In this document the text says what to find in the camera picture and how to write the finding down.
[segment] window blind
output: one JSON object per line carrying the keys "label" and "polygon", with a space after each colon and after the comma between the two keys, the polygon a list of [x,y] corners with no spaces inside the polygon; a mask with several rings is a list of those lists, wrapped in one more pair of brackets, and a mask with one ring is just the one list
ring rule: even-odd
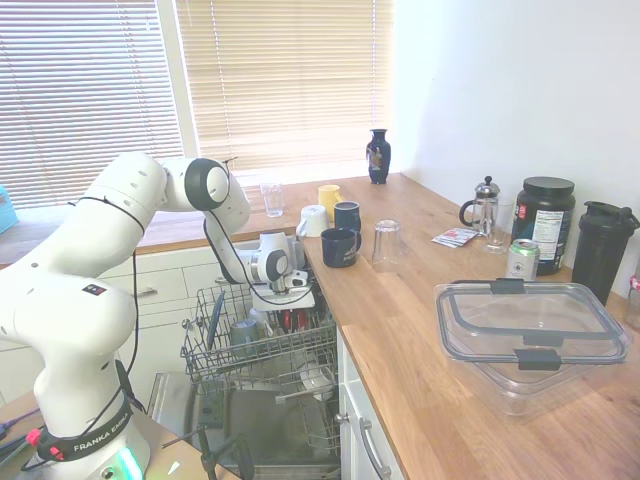
{"label": "window blind", "polygon": [[177,0],[199,152],[236,170],[365,159],[389,123],[392,0]]}
{"label": "window blind", "polygon": [[182,155],[153,0],[0,2],[0,184],[76,200],[119,153]]}

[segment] soda can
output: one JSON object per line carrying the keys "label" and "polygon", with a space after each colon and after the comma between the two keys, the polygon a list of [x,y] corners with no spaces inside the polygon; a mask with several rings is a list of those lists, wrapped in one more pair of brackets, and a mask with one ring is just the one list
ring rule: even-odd
{"label": "soda can", "polygon": [[507,260],[507,278],[522,278],[525,282],[536,279],[540,249],[533,240],[518,238],[509,248]]}

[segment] dishwasher basket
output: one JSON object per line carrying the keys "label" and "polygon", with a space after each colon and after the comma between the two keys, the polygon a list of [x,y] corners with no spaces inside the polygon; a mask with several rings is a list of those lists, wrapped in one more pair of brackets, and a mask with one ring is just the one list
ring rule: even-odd
{"label": "dishwasher basket", "polygon": [[[219,322],[211,331],[216,300],[224,290]],[[304,395],[327,396],[327,380],[337,384],[336,331],[331,315],[319,308],[305,309],[304,330],[284,334],[276,313],[268,322],[274,336],[242,345],[231,344],[231,325],[249,318],[252,307],[247,285],[225,285],[198,292],[194,317],[185,322],[186,335],[181,356],[197,393],[277,385],[277,402]]]}

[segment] navy blue mug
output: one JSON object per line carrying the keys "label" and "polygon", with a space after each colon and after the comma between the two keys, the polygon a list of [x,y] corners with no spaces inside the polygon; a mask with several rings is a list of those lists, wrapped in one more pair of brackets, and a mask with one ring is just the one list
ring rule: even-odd
{"label": "navy blue mug", "polygon": [[362,224],[360,222],[360,205],[357,202],[339,202],[334,207],[334,217],[336,228],[346,228],[360,232]]}
{"label": "navy blue mug", "polygon": [[350,267],[362,243],[360,233],[346,228],[329,228],[322,232],[322,260],[328,267]]}

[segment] clear glass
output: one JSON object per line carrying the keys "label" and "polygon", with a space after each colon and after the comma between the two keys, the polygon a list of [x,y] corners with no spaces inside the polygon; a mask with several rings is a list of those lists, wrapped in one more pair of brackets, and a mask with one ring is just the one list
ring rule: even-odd
{"label": "clear glass", "polygon": [[267,210],[267,217],[280,217],[284,213],[284,195],[282,184],[263,183],[260,185],[260,192],[264,197],[264,207]]}
{"label": "clear glass", "polygon": [[395,220],[376,223],[372,265],[376,272],[393,272],[400,263],[400,224]]}
{"label": "clear glass", "polygon": [[514,203],[511,200],[498,198],[493,208],[492,221],[487,222],[486,240],[484,249],[490,253],[502,254],[509,248],[511,240],[511,227],[513,225]]}

